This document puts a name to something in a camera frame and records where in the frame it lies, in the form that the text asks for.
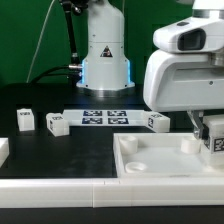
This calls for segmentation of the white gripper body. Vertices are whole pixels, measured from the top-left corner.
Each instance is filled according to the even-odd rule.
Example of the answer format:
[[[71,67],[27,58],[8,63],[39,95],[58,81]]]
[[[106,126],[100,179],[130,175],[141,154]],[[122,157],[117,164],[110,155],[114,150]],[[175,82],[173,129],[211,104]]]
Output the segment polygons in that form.
[[[224,67],[209,54],[155,51],[149,58],[143,99],[153,111],[224,109]]]

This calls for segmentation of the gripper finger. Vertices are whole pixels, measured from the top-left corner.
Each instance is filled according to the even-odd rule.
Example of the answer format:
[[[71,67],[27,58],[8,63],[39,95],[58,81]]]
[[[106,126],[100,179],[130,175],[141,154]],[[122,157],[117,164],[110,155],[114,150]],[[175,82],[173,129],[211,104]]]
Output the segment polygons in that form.
[[[202,138],[202,134],[203,134],[203,115],[204,112],[203,111],[198,111],[198,110],[189,110],[187,112],[193,126],[194,126],[194,136],[196,139],[201,139]]]

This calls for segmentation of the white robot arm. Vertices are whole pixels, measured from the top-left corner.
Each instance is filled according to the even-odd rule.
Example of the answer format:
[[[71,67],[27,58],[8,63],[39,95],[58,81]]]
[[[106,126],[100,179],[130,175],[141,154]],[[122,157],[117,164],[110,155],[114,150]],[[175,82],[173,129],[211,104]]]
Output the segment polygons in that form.
[[[143,99],[153,111],[186,111],[203,139],[203,112],[224,109],[224,0],[177,0],[192,16],[156,30]],[[88,3],[88,54],[77,86],[99,96],[134,87],[124,55],[124,16],[108,0]]]

